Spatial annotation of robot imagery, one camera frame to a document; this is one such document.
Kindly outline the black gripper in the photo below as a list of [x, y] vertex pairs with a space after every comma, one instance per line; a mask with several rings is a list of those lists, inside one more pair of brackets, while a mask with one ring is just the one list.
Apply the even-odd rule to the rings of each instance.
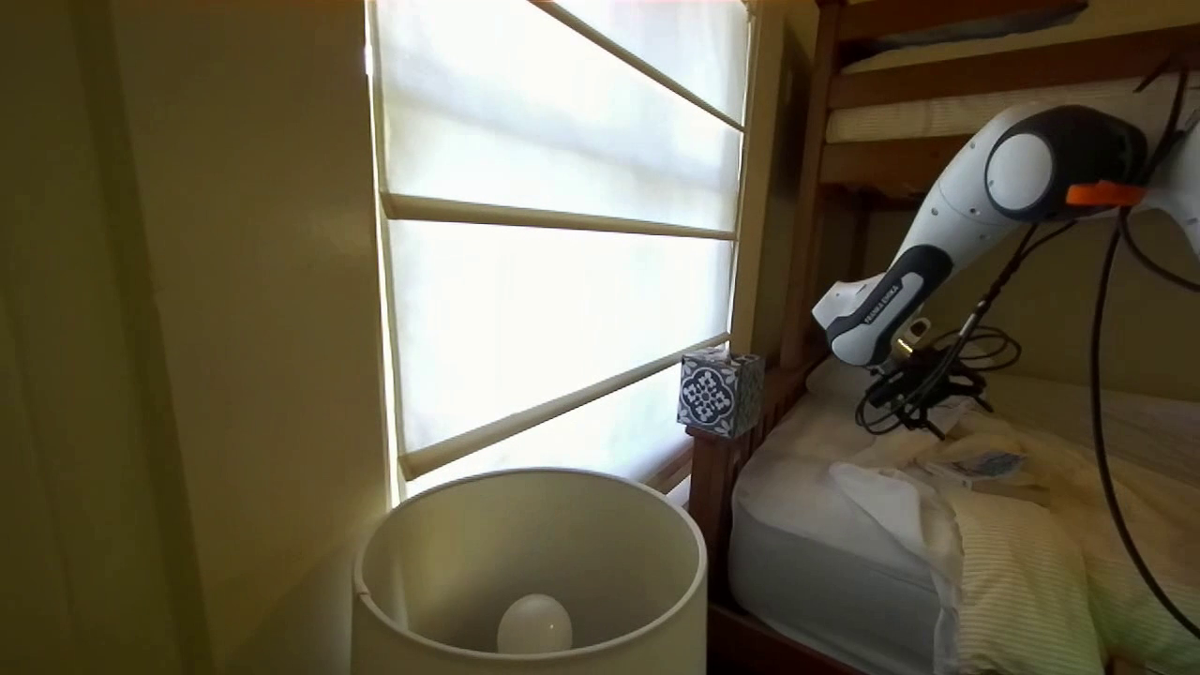
[[954, 348], [919, 348], [873, 384], [873, 400], [898, 419], [923, 419], [954, 394], [969, 394], [972, 375]]

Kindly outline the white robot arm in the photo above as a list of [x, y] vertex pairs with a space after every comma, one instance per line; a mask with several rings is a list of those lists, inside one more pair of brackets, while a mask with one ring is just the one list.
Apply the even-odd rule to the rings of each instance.
[[997, 239], [1117, 208], [1166, 214], [1200, 257], [1200, 132], [1154, 157], [1148, 137], [1112, 112], [1012, 104], [954, 153], [888, 268], [834, 282], [811, 314], [842, 364], [888, 364], [914, 310]]

